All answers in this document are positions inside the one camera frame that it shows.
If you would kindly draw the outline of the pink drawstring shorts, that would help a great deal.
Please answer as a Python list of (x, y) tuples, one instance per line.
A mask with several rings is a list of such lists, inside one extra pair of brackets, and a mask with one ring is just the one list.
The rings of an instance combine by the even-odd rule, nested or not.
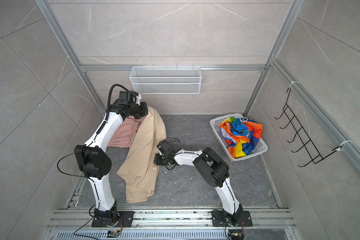
[(126, 118), (114, 132), (108, 147), (129, 148), (144, 121), (145, 117), (135, 119), (134, 117)]

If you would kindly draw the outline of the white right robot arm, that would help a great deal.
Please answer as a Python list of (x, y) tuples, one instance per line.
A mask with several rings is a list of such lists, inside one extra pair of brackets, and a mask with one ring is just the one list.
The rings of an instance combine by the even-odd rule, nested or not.
[(214, 227), (253, 226), (249, 211), (243, 209), (232, 190), (228, 164), (211, 148), (192, 152), (163, 145), (158, 146), (158, 150), (159, 153), (154, 159), (155, 165), (195, 167), (206, 183), (215, 188), (223, 209), (211, 211)]

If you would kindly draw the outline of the beige shorts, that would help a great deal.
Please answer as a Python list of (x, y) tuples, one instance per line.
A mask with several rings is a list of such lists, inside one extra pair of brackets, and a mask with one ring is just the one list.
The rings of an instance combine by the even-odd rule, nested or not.
[(154, 164), (157, 144), (167, 138), (164, 121), (157, 110), (148, 107), (127, 158), (117, 174), (126, 182), (127, 203), (140, 203), (155, 194), (159, 167)]

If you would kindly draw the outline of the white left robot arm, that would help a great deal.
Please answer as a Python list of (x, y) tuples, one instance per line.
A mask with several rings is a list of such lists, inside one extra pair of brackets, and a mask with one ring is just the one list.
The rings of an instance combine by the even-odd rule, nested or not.
[(82, 177), (90, 182), (96, 201), (92, 216), (93, 227), (122, 227), (122, 216), (126, 216), (128, 220), (133, 216), (132, 212), (118, 212), (109, 182), (112, 161), (106, 154), (106, 148), (127, 117), (141, 119), (147, 114), (148, 107), (141, 101), (141, 95), (120, 84), (114, 84), (109, 91), (102, 123), (83, 145), (74, 148), (73, 155), (79, 170), (83, 173)]

